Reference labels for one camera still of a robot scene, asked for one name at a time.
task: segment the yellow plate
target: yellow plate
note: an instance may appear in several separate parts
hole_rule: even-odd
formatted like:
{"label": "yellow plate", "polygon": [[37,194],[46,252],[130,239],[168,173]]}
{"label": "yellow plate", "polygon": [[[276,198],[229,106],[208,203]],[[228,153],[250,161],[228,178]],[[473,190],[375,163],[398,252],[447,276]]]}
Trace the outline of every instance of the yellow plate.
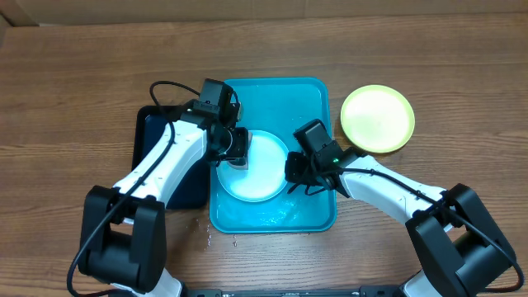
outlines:
{"label": "yellow plate", "polygon": [[400,149],[414,131],[413,108],[398,91],[380,85],[360,87],[341,108],[341,125],[348,139],[365,151]]}

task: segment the yellow-green disc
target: yellow-green disc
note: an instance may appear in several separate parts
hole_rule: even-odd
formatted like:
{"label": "yellow-green disc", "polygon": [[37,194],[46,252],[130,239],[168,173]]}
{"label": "yellow-green disc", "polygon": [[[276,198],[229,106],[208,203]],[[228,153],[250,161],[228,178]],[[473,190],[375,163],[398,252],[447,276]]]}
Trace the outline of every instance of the yellow-green disc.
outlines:
{"label": "yellow-green disc", "polygon": [[341,108],[348,139],[365,151],[388,153],[403,147],[414,131],[413,108],[398,91],[380,85],[360,87]]}

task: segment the blue tray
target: blue tray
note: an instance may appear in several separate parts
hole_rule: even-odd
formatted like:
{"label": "blue tray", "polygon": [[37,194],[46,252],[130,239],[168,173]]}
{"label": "blue tray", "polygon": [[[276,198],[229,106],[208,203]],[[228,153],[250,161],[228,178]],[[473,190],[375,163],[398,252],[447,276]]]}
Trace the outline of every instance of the blue tray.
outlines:
{"label": "blue tray", "polygon": [[[317,78],[249,78],[225,81],[237,92],[243,118],[237,126],[277,136],[289,151],[300,151],[293,133],[313,119],[332,131],[328,90]],[[318,232],[336,221],[335,191],[306,196],[304,186],[293,193],[286,187],[263,202],[246,202],[231,196],[211,170],[210,219],[224,233]]]}

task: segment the brown wood tabletop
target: brown wood tabletop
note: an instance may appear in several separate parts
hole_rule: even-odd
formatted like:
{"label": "brown wood tabletop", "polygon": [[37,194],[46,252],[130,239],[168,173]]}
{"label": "brown wood tabletop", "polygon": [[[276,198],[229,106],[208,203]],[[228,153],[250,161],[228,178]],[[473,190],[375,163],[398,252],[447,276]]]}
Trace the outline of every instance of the brown wood tabletop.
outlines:
{"label": "brown wood tabletop", "polygon": [[[528,14],[19,27],[0,48],[0,295],[68,295],[84,197],[129,172],[150,83],[292,76],[326,83],[343,147],[350,92],[377,83],[404,94],[414,135],[378,160],[426,184],[474,188],[528,270]],[[166,105],[191,98],[158,93]],[[403,226],[337,201],[337,222],[311,234],[234,238],[207,209],[172,212],[167,268],[191,288],[222,290],[399,284],[420,269]],[[494,285],[515,282],[510,270]],[[74,285],[107,287],[79,274]]]}

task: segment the black tray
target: black tray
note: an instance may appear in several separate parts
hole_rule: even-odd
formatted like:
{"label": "black tray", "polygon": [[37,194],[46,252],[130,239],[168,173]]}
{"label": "black tray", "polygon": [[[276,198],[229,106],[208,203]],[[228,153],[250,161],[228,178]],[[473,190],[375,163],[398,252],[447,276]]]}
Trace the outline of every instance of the black tray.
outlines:
{"label": "black tray", "polygon": [[[176,106],[165,106],[164,108],[167,109],[167,112],[170,112]],[[156,106],[144,106],[138,111],[132,169],[141,163],[141,160],[147,156],[162,137],[166,124],[167,122],[162,118]],[[195,163],[183,177],[166,208],[168,210],[201,208],[207,203],[209,188],[210,165],[202,159]]]}

